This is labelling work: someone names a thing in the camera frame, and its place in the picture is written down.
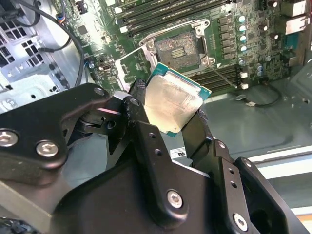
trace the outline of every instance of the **motherboard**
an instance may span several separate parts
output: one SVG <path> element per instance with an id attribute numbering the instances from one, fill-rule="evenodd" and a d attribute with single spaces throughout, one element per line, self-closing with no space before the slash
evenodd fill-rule
<path id="1" fill-rule="evenodd" d="M 95 83 L 113 93 L 157 63 L 213 94 L 286 78 L 310 48 L 310 1 L 54 0 Z"/>

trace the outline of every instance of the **label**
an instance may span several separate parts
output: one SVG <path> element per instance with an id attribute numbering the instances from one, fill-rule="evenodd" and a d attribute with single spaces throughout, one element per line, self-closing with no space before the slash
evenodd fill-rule
<path id="1" fill-rule="evenodd" d="M 184 157 L 184 156 L 186 156 L 185 147 L 170 150 L 171 158 Z"/>

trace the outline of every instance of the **screw head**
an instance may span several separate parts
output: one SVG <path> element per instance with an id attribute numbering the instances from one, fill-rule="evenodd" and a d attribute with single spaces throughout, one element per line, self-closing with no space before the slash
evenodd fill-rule
<path id="1" fill-rule="evenodd" d="M 10 147 L 15 145 L 19 140 L 18 135 L 13 132 L 2 130 L 0 131 L 0 146 Z"/>
<path id="2" fill-rule="evenodd" d="M 37 145 L 36 151 L 41 156 L 53 157 L 58 153 L 59 148 L 51 141 L 43 141 Z"/>
<path id="3" fill-rule="evenodd" d="M 181 196 L 176 191 L 170 190 L 167 193 L 167 199 L 173 207 L 175 207 L 175 208 L 181 208 L 182 207 L 183 200 L 182 200 Z"/>
<path id="4" fill-rule="evenodd" d="M 252 167 L 252 164 L 247 159 L 244 159 L 244 163 L 247 165 L 247 167 Z"/>
<path id="5" fill-rule="evenodd" d="M 225 149 L 225 144 L 222 141 L 219 141 L 218 143 L 221 146 L 221 148 Z"/>
<path id="6" fill-rule="evenodd" d="M 96 94 L 99 94 L 99 95 L 101 95 L 101 96 L 104 96 L 104 90 L 102 90 L 101 88 L 94 88 L 94 92 L 96 93 Z"/>
<path id="7" fill-rule="evenodd" d="M 240 228 L 240 230 L 244 232 L 248 230 L 247 222 L 240 214 L 235 213 L 233 215 L 233 219 L 234 219 L 235 224 Z"/>

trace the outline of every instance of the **green circuit board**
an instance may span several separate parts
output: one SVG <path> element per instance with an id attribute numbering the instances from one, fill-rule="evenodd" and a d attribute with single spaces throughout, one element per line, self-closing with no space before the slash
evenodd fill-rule
<path id="1" fill-rule="evenodd" d="M 146 46 L 157 61 L 217 93 L 232 87 L 213 69 L 238 86 L 240 71 L 248 74 L 244 82 L 249 85 L 262 77 L 286 78 L 292 66 L 302 63 L 305 48 L 300 45 L 304 33 L 310 34 L 308 23 L 304 32 L 288 35 L 277 28 L 276 21 L 283 17 L 281 1 L 277 6 L 266 0 L 63 1 L 64 24 L 82 43 L 86 61 L 94 64 L 89 68 L 93 80 L 110 93 L 120 89 L 114 61 L 140 47 L 152 33 L 162 32 Z M 61 12 L 60 1 L 54 4 Z M 191 20 L 205 22 L 199 25 L 203 28 L 188 23 Z M 121 64 L 128 84 L 147 79 L 153 66 L 143 50 Z"/>

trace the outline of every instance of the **wire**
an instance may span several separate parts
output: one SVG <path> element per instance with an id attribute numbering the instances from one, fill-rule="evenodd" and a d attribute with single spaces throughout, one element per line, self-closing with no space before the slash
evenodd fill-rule
<path id="1" fill-rule="evenodd" d="M 39 6 L 38 6 L 38 3 L 36 0 L 33 0 L 33 5 L 35 8 L 39 9 Z M 18 25 L 22 26 L 22 27 L 34 27 L 35 25 L 37 25 L 39 23 L 39 20 L 40 20 L 40 14 L 35 12 L 35 20 L 32 24 L 25 24 L 25 23 L 22 23 L 18 20 L 15 20 L 14 22 L 17 23 Z"/>
<path id="2" fill-rule="evenodd" d="M 80 42 L 77 40 L 77 38 L 65 27 L 63 26 L 62 24 L 59 24 L 58 21 L 53 18 L 51 15 L 45 13 L 44 11 L 41 11 L 39 9 L 37 9 L 36 7 L 32 6 L 32 5 L 29 5 L 27 3 L 25 3 L 24 1 L 22 0 L 12 0 L 13 2 L 16 2 L 16 3 L 19 3 L 31 10 L 33 10 L 34 12 L 46 17 L 47 19 L 51 20 L 53 23 L 57 24 L 61 29 L 63 29 L 67 34 L 68 36 L 70 37 L 70 39 L 73 41 L 74 45 L 76 46 L 78 52 L 80 53 L 80 63 L 79 63 L 79 70 L 78 70 L 78 75 L 77 75 L 77 79 L 76 79 L 76 82 L 75 82 L 75 86 L 78 86 L 80 85 L 81 83 L 81 80 L 82 80 L 82 74 L 83 74 L 83 65 L 84 65 L 84 52 L 83 52 L 83 49 L 82 49 L 82 46 L 80 44 Z"/>
<path id="3" fill-rule="evenodd" d="M 225 80 L 225 82 L 227 82 L 230 86 L 234 87 L 237 89 L 237 86 L 235 84 L 232 84 L 231 82 L 228 81 L 228 79 L 226 79 L 221 73 L 219 73 L 215 68 L 213 67 L 209 67 L 211 70 L 213 70 L 217 75 L 219 75 L 222 79 Z"/>
<path id="4" fill-rule="evenodd" d="M 71 37 L 69 37 L 68 40 L 66 41 L 66 43 L 64 45 L 62 45 L 60 48 L 52 49 L 52 48 L 42 47 L 42 48 L 38 48 L 38 51 L 47 52 L 47 53 L 54 53 L 55 51 L 59 51 L 59 50 L 64 49 L 65 47 L 67 47 L 71 41 L 72 41 L 72 39 L 71 39 Z"/>
<path id="5" fill-rule="evenodd" d="M 257 104 L 253 101 L 250 101 L 245 95 L 238 95 L 236 97 L 237 101 L 243 101 L 246 103 L 247 106 L 251 106 L 251 107 L 258 107 L 258 108 L 267 108 L 267 107 L 271 107 L 273 105 L 275 105 L 276 103 L 278 103 L 281 99 L 282 99 L 282 93 L 276 89 L 274 86 L 268 84 L 268 83 L 263 83 L 263 85 L 265 85 L 266 87 L 268 87 L 269 89 L 271 89 L 272 91 L 274 91 L 275 93 L 277 93 L 277 98 L 270 102 L 270 103 L 266 103 L 266 104 Z"/>

